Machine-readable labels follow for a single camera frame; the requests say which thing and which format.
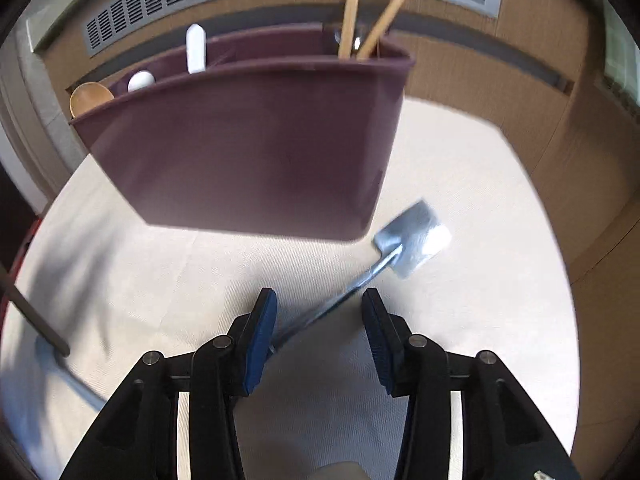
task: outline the plastic container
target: plastic container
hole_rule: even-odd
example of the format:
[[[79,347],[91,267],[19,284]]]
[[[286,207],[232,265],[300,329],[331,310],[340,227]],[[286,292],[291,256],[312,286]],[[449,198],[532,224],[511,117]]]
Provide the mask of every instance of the plastic container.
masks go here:
[[[354,240],[373,215],[414,64],[389,40],[338,61],[321,25],[267,27],[127,73],[71,124],[149,224]],[[149,70],[156,83],[127,92]]]

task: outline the wooden handle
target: wooden handle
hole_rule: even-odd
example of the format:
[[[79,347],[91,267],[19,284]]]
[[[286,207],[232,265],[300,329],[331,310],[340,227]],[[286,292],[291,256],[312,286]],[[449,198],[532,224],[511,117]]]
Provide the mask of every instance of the wooden handle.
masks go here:
[[[356,14],[358,13],[358,0],[346,0],[344,3],[344,17],[342,19],[342,31],[340,32],[340,47],[338,58],[349,59],[353,47],[353,34],[356,28]]]
[[[391,25],[391,22],[396,17],[396,14],[400,10],[400,7],[402,7],[402,4],[404,4],[404,1],[405,0],[391,0],[389,2],[388,6],[386,6],[386,9],[383,11],[376,24],[371,29],[371,32],[367,36],[364,44],[360,47],[358,53],[356,54],[357,59],[369,59],[369,56],[371,56],[373,49],[378,44],[378,41],[380,40],[380,38],[382,38],[382,35],[385,33],[385,31],[389,28],[389,25]]]

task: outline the table surface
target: table surface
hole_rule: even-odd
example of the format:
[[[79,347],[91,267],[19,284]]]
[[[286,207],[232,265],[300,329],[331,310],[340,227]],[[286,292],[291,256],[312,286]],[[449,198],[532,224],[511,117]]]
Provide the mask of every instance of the table surface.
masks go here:
[[[150,226],[88,156],[44,219],[17,285],[68,339],[68,366],[108,397],[144,352],[195,350],[250,311],[264,286],[278,295],[278,323],[333,295],[376,260],[373,233],[419,198],[450,229],[450,246],[407,280],[386,270],[372,286],[390,312],[445,350],[493,349],[570,450],[579,362],[558,246],[499,129],[445,107],[405,100],[370,231],[354,243]],[[0,351],[2,409],[49,480],[96,413],[43,373],[34,340],[11,307]],[[459,396],[452,405],[454,479],[462,474]],[[180,402],[183,479],[186,406]],[[393,477],[406,400],[391,399],[378,383],[353,298],[272,359],[235,414],[249,479],[300,480],[355,460],[383,480]]]

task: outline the silver shovel-shaped spoon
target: silver shovel-shaped spoon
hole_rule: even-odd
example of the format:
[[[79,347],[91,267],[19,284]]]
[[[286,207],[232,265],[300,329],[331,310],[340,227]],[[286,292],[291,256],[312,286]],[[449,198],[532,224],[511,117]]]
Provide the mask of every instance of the silver shovel-shaped spoon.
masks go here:
[[[424,200],[415,203],[374,236],[373,243],[380,251],[380,259],[342,292],[309,310],[274,335],[271,352],[279,351],[298,332],[336,309],[387,267],[391,267],[400,278],[407,278],[415,269],[443,250],[450,240],[449,230],[440,223],[433,209]]]

